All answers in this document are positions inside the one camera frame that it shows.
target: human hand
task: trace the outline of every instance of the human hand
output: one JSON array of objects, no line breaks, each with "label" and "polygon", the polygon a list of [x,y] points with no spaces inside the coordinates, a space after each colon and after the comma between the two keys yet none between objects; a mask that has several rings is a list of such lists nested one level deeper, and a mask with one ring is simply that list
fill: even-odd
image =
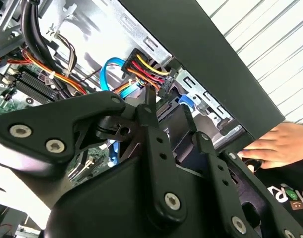
[{"label": "human hand", "polygon": [[253,142],[239,157],[260,159],[262,168],[269,169],[292,164],[303,159],[303,125],[281,123]]}]

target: cable tie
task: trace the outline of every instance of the cable tie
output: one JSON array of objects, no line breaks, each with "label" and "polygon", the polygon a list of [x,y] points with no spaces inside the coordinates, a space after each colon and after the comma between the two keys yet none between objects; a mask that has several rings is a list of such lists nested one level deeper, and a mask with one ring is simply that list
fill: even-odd
[{"label": "cable tie", "polygon": [[54,71],[52,71],[51,73],[50,73],[50,75],[49,75],[49,79],[54,79],[54,75],[55,75],[55,72]]}]

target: finger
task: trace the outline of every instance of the finger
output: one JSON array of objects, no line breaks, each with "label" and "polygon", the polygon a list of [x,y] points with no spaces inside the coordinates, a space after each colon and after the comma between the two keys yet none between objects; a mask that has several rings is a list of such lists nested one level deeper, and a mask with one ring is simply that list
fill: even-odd
[{"label": "finger", "polygon": [[248,167],[249,170],[252,171],[253,173],[255,172],[255,166],[254,166],[254,165],[248,165],[247,167]]},{"label": "finger", "polygon": [[276,140],[278,138],[278,131],[270,131],[259,138],[259,140]]},{"label": "finger", "polygon": [[275,140],[256,140],[249,146],[245,147],[244,150],[275,150],[276,141]]},{"label": "finger", "polygon": [[275,167],[281,167],[287,165],[287,162],[276,162],[276,161],[264,161],[261,165],[263,169],[271,169]]},{"label": "finger", "polygon": [[280,161],[280,154],[275,150],[242,150],[238,155],[257,160]]}]

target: metal screw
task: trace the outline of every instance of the metal screw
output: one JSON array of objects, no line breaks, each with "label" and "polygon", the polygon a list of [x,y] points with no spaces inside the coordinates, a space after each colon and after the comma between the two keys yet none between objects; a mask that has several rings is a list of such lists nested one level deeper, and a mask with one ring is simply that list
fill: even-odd
[{"label": "metal screw", "polygon": [[172,210],[179,210],[180,209],[180,200],[177,196],[175,196],[173,193],[167,193],[165,195],[165,202],[168,207],[170,207]]},{"label": "metal screw", "polygon": [[206,134],[202,134],[202,138],[203,138],[204,140],[209,140],[209,139],[210,139]]},{"label": "metal screw", "polygon": [[287,238],[295,238],[294,234],[292,234],[291,231],[284,230],[284,232]]},{"label": "metal screw", "polygon": [[121,101],[117,97],[112,97],[112,101],[114,103],[121,103]]},{"label": "metal screw", "polygon": [[14,125],[9,130],[13,137],[26,138],[32,134],[32,130],[26,125]]},{"label": "metal screw", "polygon": [[240,218],[232,217],[232,223],[233,223],[233,226],[236,228],[236,230],[238,230],[239,233],[246,234],[247,228],[246,228],[244,222]]},{"label": "metal screw", "polygon": [[229,153],[229,156],[230,156],[233,160],[236,159],[236,156],[235,156],[233,153]]},{"label": "metal screw", "polygon": [[65,150],[65,145],[60,140],[49,140],[46,143],[46,149],[51,153],[62,153]]},{"label": "metal screw", "polygon": [[149,112],[149,113],[152,112],[151,109],[150,109],[149,107],[145,107],[145,110],[146,110],[147,112]]}]

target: black t-shirt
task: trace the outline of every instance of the black t-shirt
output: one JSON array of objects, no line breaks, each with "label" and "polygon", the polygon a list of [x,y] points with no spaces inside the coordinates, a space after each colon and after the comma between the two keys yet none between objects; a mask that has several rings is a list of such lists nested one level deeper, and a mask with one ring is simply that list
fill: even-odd
[{"label": "black t-shirt", "polygon": [[303,160],[283,167],[259,169],[256,175],[303,227]]}]

